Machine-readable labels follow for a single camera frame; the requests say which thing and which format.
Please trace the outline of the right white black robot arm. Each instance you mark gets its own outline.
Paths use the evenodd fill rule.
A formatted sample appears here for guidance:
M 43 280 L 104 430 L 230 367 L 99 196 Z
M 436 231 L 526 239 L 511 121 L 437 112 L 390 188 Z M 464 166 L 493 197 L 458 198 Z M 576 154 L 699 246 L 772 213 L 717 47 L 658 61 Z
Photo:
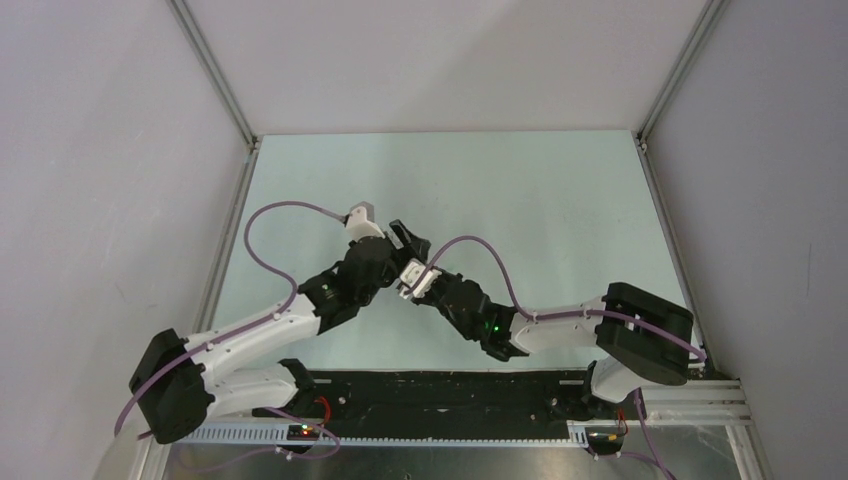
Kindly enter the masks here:
M 399 294 L 435 308 L 466 340 L 506 362 L 558 348 L 597 347 L 579 391 L 554 394 L 553 414 L 569 420 L 613 419 L 630 394 L 646 386 L 682 386 L 689 361 L 693 316 L 679 305 L 616 282 L 605 294 L 564 311 L 528 311 L 493 302 L 461 275 L 415 267 L 400 276 Z

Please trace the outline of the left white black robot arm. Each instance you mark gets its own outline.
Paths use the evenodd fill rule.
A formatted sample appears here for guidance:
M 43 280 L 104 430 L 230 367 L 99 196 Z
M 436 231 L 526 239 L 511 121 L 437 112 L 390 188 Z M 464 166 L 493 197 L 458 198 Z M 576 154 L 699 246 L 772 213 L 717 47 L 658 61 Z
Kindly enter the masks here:
M 367 222 L 351 237 L 340 260 L 252 317 L 187 337 L 173 329 L 157 333 L 129 381 L 147 435 L 171 444 L 231 413 L 267 407 L 297 417 L 311 412 L 316 390 L 300 361 L 260 369 L 251 363 L 353 319 L 412 262 L 425 264 L 431 248 L 399 220 L 388 230 Z

